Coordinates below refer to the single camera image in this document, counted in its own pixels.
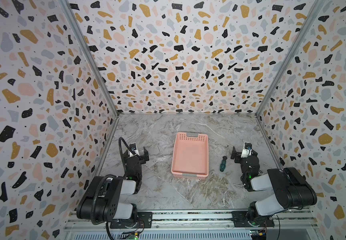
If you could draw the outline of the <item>green black handled screwdriver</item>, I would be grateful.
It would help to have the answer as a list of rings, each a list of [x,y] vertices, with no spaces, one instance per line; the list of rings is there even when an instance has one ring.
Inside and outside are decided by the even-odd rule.
[[[226,162],[227,162],[227,159],[228,159],[228,150],[229,150],[229,146],[227,146],[226,152],[225,152],[224,156],[222,157],[222,161],[221,161],[221,164],[220,164],[220,171],[221,172],[224,172],[225,169],[226,169]]]

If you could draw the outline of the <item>pink perforated plastic bin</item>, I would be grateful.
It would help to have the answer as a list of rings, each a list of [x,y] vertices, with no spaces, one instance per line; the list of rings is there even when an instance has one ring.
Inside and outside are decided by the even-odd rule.
[[[205,179],[209,175],[209,138],[206,134],[178,132],[171,173],[175,177]]]

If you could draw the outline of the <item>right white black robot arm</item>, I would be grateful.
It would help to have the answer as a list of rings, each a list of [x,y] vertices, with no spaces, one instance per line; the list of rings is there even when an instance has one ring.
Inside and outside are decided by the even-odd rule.
[[[250,203],[243,221],[254,227],[268,226],[273,215],[291,209],[302,210],[317,203],[317,194],[295,168],[260,169],[258,153],[251,143],[232,150],[231,159],[240,164],[241,182],[248,192],[272,190],[269,197]]]

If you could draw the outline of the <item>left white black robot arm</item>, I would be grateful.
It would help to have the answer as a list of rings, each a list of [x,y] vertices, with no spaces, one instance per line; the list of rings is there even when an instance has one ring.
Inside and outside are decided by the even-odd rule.
[[[131,152],[121,154],[124,164],[124,176],[95,176],[89,184],[76,209],[77,218],[91,221],[92,224],[118,223],[121,227],[132,228],[138,224],[136,204],[121,203],[122,195],[135,195],[142,184],[142,165],[149,161],[147,149],[143,155],[135,144]]]

